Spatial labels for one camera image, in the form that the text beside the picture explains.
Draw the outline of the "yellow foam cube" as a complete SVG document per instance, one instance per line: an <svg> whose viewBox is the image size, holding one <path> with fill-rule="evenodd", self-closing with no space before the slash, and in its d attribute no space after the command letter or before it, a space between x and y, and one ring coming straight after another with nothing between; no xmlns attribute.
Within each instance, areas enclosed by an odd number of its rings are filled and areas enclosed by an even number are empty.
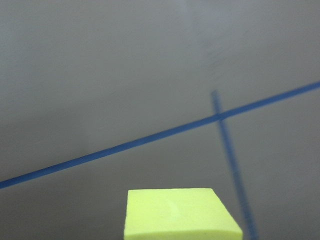
<svg viewBox="0 0 320 240"><path fill-rule="evenodd" d="M211 188L127 192L125 240L241 240L243 236Z"/></svg>

